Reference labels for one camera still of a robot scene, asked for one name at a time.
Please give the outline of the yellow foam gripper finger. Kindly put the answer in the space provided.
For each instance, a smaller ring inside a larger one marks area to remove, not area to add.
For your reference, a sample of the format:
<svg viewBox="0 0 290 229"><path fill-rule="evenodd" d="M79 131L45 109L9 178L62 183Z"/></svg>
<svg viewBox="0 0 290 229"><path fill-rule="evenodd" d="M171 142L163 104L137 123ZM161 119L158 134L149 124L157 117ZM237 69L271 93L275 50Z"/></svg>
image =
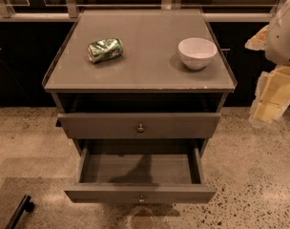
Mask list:
<svg viewBox="0 0 290 229"><path fill-rule="evenodd" d="M271 72L260 74L250 119L271 123L278 120L290 105L290 27L265 26L251 37L245 48L264 51L276 64Z"/></svg>

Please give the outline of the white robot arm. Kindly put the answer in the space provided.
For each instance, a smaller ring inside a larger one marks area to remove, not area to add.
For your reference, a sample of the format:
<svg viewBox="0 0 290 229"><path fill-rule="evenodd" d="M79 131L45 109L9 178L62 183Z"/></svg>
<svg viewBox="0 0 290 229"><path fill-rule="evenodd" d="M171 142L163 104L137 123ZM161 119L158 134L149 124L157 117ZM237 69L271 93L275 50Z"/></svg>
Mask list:
<svg viewBox="0 0 290 229"><path fill-rule="evenodd" d="M246 42L245 48L264 51L265 57L276 64L273 71L261 73L249 118L253 123L272 123L290 105L290 0Z"/></svg>

